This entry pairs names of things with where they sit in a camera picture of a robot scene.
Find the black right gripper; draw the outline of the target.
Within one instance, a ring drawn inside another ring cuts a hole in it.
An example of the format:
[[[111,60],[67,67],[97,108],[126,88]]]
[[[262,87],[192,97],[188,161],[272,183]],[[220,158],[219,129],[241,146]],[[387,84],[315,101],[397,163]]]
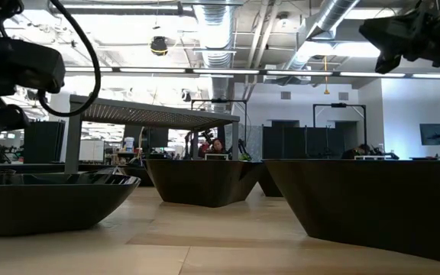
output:
[[[409,62],[429,60],[433,67],[440,67],[438,43],[432,34],[438,3],[439,0],[416,0],[405,13],[365,21],[359,27],[359,33],[380,51],[377,73],[396,69],[403,58]]]

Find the black teardrop mini plate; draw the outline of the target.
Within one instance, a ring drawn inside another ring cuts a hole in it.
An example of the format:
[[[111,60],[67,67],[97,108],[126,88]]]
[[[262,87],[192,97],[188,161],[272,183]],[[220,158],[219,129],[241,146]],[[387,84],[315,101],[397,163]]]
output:
[[[147,169],[145,167],[121,167],[120,171],[122,174],[126,176],[137,177],[141,180],[139,183],[139,187],[154,187],[154,183],[150,176],[147,173]]]

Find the black square mini plate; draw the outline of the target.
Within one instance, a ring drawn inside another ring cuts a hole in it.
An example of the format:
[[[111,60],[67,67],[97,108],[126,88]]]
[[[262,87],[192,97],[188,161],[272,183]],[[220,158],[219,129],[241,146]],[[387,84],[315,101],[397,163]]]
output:
[[[147,173],[164,202],[218,208],[244,201],[262,174],[260,162],[147,160]]]

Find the black partition panel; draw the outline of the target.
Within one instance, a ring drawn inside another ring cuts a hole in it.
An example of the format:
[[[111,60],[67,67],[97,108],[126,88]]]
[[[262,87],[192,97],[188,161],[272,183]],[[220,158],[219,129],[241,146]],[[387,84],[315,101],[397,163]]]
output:
[[[60,162],[64,121],[35,121],[24,129],[23,160],[25,164]]]
[[[359,145],[358,123],[336,121],[335,126],[263,127],[263,159],[340,159]]]

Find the black computer monitor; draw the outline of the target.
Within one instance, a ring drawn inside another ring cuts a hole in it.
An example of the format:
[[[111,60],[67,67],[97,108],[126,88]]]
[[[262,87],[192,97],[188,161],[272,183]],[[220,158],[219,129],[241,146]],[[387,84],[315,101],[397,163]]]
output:
[[[422,146],[440,145],[440,124],[419,125]]]

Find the white cabinet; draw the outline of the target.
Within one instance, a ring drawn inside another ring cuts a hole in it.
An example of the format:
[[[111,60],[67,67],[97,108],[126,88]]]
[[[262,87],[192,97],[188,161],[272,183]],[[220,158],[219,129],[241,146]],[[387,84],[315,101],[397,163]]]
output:
[[[102,162],[105,158],[104,141],[81,140],[79,148],[80,161]]]

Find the person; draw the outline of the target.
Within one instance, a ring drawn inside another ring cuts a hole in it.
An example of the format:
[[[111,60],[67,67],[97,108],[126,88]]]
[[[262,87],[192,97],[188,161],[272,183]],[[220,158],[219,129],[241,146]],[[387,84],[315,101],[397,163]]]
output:
[[[341,159],[353,160],[356,156],[368,155],[369,153],[370,147],[367,144],[360,144],[357,147],[345,151],[341,155]]]
[[[218,139],[211,142],[205,141],[200,147],[198,157],[205,159],[205,154],[228,154],[223,146],[223,143]]]

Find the grey perforated metal riser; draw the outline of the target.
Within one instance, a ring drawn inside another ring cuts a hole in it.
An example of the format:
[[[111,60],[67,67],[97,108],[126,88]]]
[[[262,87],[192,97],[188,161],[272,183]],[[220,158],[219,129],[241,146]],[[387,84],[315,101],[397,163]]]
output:
[[[230,124],[232,125],[232,156],[236,160],[239,157],[238,124],[240,118],[238,116],[97,98],[84,112],[69,118],[65,173],[74,174],[79,171],[79,152],[84,121],[189,130],[195,134],[209,128]]]

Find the black ceiling dome fixture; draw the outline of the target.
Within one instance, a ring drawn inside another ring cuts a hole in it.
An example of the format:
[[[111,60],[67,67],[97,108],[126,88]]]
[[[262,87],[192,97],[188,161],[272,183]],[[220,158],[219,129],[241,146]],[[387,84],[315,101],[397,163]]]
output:
[[[166,56],[168,53],[166,38],[163,36],[153,37],[150,43],[150,51],[156,56]]]

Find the long ceiling light bar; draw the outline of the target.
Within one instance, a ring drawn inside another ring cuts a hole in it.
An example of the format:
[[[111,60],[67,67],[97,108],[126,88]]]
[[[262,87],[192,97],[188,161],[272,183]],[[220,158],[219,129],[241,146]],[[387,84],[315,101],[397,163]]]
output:
[[[320,70],[253,70],[253,69],[199,69],[199,68],[147,68],[147,67],[101,67],[102,73],[142,74],[196,74],[196,75],[243,75],[243,76],[323,76],[340,78],[388,78],[388,79],[440,79],[440,73],[371,73]]]

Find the silver ceiling air duct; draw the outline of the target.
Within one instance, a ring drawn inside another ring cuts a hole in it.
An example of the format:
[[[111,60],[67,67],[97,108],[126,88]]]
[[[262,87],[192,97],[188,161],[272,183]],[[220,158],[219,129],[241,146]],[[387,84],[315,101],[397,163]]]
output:
[[[284,70],[300,71],[309,59],[327,51],[336,35],[337,26],[360,0],[323,0],[319,11],[302,20],[297,31],[297,49],[284,63]]]
[[[228,5],[196,5],[194,11],[199,23],[199,40],[202,48],[203,66],[206,69],[227,69],[232,66],[233,28],[235,18],[234,6]],[[211,99],[227,99],[230,92],[230,80],[226,77],[212,77]],[[213,112],[226,113],[228,105],[212,103]]]

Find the black metal rig frame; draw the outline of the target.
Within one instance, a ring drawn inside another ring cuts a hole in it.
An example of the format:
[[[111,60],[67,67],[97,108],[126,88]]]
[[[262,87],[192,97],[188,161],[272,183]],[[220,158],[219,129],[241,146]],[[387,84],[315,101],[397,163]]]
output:
[[[193,99],[191,101],[190,108],[193,109],[195,102],[209,102],[215,104],[227,104],[232,103],[242,103],[244,106],[241,108],[244,112],[244,138],[247,138],[247,122],[248,122],[248,101],[245,99]],[[251,161],[251,155],[247,152],[245,148],[245,139],[240,139],[238,136],[232,138],[232,142],[237,142],[237,155],[239,160]]]
[[[359,105],[359,104],[346,104],[343,102],[339,102],[339,103],[315,103],[312,104],[312,126],[314,128],[316,128],[316,118],[317,118],[317,114],[316,114],[316,109],[319,107],[330,107],[330,108],[347,108],[347,107],[351,107],[353,108],[353,110],[355,110],[356,112],[358,112],[357,108],[361,108],[362,109],[362,113],[359,113],[361,115],[361,117],[363,118],[363,126],[364,126],[364,145],[368,145],[367,144],[367,107],[366,105]]]

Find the black aluminium table frame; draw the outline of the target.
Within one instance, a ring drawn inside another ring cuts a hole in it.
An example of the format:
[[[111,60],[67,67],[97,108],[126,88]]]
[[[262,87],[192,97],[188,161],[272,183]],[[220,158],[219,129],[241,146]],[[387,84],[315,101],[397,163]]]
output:
[[[80,164],[79,172],[87,172],[93,170],[102,170],[112,167],[112,165],[104,164]],[[0,170],[14,170],[17,173],[62,173],[65,170],[64,163],[16,163],[6,164],[0,163]]]

